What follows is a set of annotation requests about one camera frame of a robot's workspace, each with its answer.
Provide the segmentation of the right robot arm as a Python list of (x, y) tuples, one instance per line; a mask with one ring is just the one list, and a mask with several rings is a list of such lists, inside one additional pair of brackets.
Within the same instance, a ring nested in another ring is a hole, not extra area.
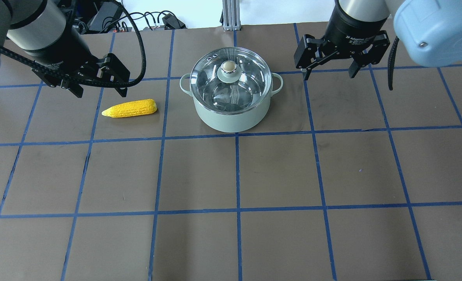
[(323, 37), (301, 37), (294, 54), (304, 80), (334, 59), (352, 59), (350, 78), (378, 64), (388, 48), (388, 68), (403, 43), (418, 65), (440, 67), (462, 61), (462, 0), (336, 0)]

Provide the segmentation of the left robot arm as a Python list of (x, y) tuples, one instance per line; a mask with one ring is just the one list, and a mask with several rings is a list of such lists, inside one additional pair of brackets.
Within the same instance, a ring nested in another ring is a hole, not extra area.
[(0, 0), (0, 56), (22, 61), (23, 56), (3, 50), (10, 39), (38, 64), (31, 69), (49, 87), (61, 87), (76, 97), (83, 85), (111, 83), (122, 97), (130, 72), (112, 53), (94, 56), (69, 19), (52, 0)]

